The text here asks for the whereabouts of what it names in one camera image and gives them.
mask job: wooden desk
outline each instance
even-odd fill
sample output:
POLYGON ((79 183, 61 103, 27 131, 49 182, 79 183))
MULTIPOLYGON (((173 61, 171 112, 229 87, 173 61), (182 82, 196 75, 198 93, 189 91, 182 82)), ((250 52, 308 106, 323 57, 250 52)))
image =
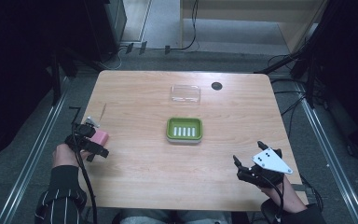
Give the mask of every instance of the wooden desk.
MULTIPOLYGON (((101 129, 110 135, 107 159, 85 162, 101 207, 258 211, 267 197, 238 180, 232 159, 235 154, 243 165, 254 165, 251 156, 260 152, 257 140, 281 148, 295 172, 289 179, 301 183, 265 75, 103 71, 85 116, 102 116, 101 129), (222 90, 211 88, 215 81, 223 84, 222 90), (200 86, 200 104, 172 102, 175 84, 200 86), (200 118, 202 142, 170 144, 170 117, 200 118)), ((79 180, 87 189, 83 177, 79 180)), ((300 195, 306 202, 305 194, 300 195)))
MULTIPOLYGON (((181 0, 180 43, 183 19, 191 19, 195 0, 181 0)), ((303 44, 311 26, 322 16, 327 0, 202 0, 198 19, 229 21, 275 21, 290 52, 303 44)))

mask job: transparent lid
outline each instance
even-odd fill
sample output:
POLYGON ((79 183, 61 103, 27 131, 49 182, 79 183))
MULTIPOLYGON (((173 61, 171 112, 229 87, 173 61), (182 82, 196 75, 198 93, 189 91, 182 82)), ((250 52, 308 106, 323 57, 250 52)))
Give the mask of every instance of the transparent lid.
POLYGON ((173 85, 171 101, 181 105, 199 105, 201 88, 193 85, 173 85))

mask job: wooden tabletop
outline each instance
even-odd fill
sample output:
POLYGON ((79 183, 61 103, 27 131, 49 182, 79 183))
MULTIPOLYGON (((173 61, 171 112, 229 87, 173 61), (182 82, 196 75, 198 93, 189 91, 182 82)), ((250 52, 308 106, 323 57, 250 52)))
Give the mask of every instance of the wooden tabletop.
MULTIPOLYGON (((257 141, 281 148, 300 184, 296 162, 269 83, 258 74, 103 71, 86 116, 109 133, 107 159, 85 162, 100 207, 259 211, 267 197, 238 180, 236 155, 244 166, 260 152, 257 141), (211 85, 220 82, 222 90, 211 85), (170 99, 173 85, 200 87, 200 104, 170 99), (203 136, 194 146, 171 144, 167 120, 202 120, 203 136)), ((80 186, 87 191, 79 174, 80 186)), ((306 196, 299 192, 306 202, 306 196)))

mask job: black sleeve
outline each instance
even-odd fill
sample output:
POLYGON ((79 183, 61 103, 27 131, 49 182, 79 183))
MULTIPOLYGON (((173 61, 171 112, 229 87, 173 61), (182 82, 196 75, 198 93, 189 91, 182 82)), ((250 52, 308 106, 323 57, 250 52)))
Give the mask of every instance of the black sleeve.
POLYGON ((283 224, 325 224, 324 217, 316 204, 307 205, 308 209, 294 214, 285 213, 282 216, 283 224))
POLYGON ((87 195, 78 183, 78 168, 71 165, 51 170, 48 190, 42 193, 34 223, 80 223, 87 195))

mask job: green tray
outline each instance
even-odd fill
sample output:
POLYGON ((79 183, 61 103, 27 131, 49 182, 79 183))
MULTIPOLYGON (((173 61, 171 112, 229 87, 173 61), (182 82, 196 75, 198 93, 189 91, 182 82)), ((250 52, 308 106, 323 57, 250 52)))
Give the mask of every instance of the green tray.
POLYGON ((202 121, 194 118, 170 118, 167 138, 173 143, 199 143, 202 138, 202 121))

